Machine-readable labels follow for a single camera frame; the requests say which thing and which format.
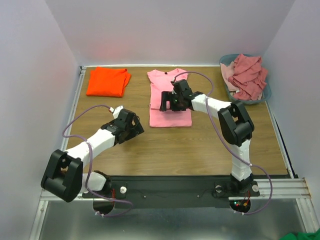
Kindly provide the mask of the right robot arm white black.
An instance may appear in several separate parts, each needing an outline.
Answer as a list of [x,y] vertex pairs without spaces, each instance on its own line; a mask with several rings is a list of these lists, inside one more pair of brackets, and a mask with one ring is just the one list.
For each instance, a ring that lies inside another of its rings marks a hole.
[[242,195],[253,182],[250,143],[255,129],[245,106],[240,101],[221,101],[199,91],[193,92],[185,79],[173,81],[172,85],[173,90],[161,92],[159,110],[189,109],[218,119],[221,129],[218,137],[232,156],[229,188],[233,194]]

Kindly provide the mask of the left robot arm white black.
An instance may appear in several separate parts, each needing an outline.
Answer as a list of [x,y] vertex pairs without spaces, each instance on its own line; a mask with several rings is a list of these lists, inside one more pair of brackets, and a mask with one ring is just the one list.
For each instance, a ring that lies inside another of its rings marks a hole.
[[75,147],[55,150],[44,171],[41,187],[69,203],[78,194],[93,191],[100,197],[113,192],[111,179],[100,171],[84,173],[93,159],[107,149],[122,144],[144,132],[140,118],[134,112],[117,107],[113,120],[102,125],[97,132]]

